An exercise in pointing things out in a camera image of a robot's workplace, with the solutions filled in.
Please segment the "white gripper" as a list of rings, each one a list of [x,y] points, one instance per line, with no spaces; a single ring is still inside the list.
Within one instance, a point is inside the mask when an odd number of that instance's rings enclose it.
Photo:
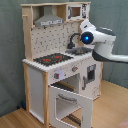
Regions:
[[[87,28],[95,28],[93,24],[90,23],[88,19],[85,19],[81,24],[80,24],[80,29],[82,32],[84,32]]]

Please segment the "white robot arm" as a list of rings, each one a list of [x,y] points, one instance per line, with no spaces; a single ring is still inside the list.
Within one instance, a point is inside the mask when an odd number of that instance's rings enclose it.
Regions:
[[[111,29],[97,28],[85,19],[81,25],[81,41],[85,45],[93,45],[92,57],[101,62],[128,63],[128,55],[113,55],[112,49],[116,35]]]

